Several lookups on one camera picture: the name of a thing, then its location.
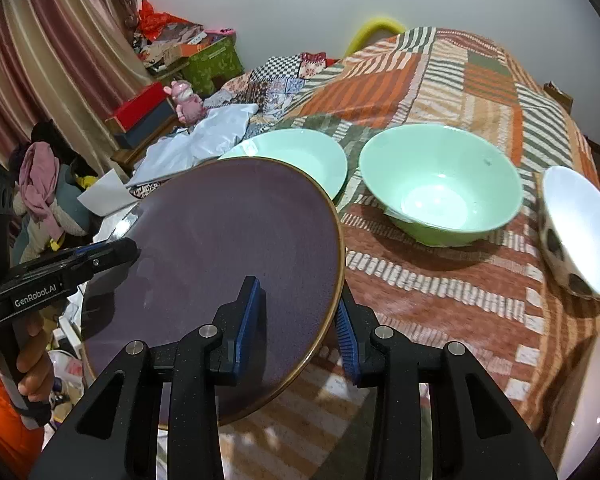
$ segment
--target pink stuffed animal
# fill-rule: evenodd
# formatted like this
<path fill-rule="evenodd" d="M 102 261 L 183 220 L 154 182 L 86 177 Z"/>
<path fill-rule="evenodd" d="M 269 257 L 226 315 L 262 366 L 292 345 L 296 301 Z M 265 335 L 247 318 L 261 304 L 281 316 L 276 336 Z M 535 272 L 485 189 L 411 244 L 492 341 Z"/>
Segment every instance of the pink stuffed animal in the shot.
<path fill-rule="evenodd" d="M 164 92 L 175 102 L 177 118 L 185 126 L 191 126 L 206 117 L 205 105 L 188 81 L 172 81 L 170 87 L 164 87 Z"/>

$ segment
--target mint green bowl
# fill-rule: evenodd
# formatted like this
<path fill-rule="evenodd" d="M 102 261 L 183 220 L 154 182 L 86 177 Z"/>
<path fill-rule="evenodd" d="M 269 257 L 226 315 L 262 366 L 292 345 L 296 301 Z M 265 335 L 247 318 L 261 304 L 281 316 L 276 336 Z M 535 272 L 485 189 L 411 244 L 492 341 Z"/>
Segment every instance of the mint green bowl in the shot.
<path fill-rule="evenodd" d="M 522 205 L 522 182 L 508 157 L 450 126 L 385 130 L 363 147 L 359 167 L 386 214 L 427 246 L 468 245 L 510 222 Z"/>

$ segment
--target white plastic bag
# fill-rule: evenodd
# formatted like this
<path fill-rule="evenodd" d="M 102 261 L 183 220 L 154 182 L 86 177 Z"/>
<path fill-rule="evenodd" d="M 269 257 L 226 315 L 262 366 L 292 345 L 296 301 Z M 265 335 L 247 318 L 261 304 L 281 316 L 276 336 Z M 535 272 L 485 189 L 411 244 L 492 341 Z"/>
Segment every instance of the white plastic bag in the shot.
<path fill-rule="evenodd" d="M 228 105 L 209 110 L 193 132 L 163 137 L 149 146 L 140 167 L 126 187 L 152 182 L 223 155 L 242 140 L 257 105 Z"/>

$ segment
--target white wall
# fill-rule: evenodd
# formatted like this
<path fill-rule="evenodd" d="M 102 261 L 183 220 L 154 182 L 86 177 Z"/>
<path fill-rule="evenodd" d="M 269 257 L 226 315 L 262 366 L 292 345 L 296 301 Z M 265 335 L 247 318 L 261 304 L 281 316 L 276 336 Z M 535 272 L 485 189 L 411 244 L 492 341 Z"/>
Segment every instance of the white wall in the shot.
<path fill-rule="evenodd" d="M 600 19 L 587 0 L 150 0 L 207 27 L 233 27 L 246 68 L 304 50 L 344 53 L 368 18 L 493 38 L 539 82 L 575 98 L 573 117 L 600 144 Z"/>

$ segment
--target human hand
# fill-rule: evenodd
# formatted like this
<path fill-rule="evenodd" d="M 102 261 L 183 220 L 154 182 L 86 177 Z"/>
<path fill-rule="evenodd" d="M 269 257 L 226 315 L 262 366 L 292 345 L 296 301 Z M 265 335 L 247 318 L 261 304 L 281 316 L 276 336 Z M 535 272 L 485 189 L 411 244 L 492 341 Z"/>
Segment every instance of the human hand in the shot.
<path fill-rule="evenodd" d="M 54 385 L 54 366 L 46 352 L 47 337 L 39 312 L 27 319 L 27 332 L 31 339 L 20 350 L 16 367 L 26 374 L 18 384 L 18 391 L 31 402 L 48 399 Z"/>

